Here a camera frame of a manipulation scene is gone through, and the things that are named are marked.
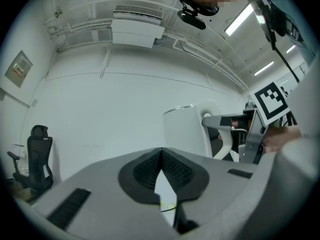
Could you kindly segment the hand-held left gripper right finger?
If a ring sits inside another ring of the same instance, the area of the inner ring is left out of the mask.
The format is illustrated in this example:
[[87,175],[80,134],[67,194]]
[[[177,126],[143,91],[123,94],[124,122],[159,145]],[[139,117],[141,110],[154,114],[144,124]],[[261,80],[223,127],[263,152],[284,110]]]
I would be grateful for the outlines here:
[[248,239],[242,230],[253,209],[242,194],[255,165],[162,148],[161,169],[176,194],[173,236],[163,240]]

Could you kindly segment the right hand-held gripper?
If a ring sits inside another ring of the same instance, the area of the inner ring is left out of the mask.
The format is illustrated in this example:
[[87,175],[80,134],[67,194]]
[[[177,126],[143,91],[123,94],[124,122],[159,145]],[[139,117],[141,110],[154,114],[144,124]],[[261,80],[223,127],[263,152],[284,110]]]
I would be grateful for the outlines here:
[[201,123],[204,127],[218,130],[230,131],[232,127],[245,130],[245,141],[238,146],[239,161],[258,164],[269,126],[290,109],[285,94],[275,82],[252,90],[249,97],[243,113],[206,116]]

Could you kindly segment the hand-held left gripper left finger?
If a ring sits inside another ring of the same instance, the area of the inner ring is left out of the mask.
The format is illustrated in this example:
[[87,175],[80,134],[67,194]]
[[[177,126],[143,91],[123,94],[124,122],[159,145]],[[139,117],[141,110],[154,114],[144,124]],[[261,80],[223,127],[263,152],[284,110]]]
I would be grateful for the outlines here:
[[101,160],[42,195],[17,200],[29,223],[49,240],[175,240],[155,193],[161,148]]

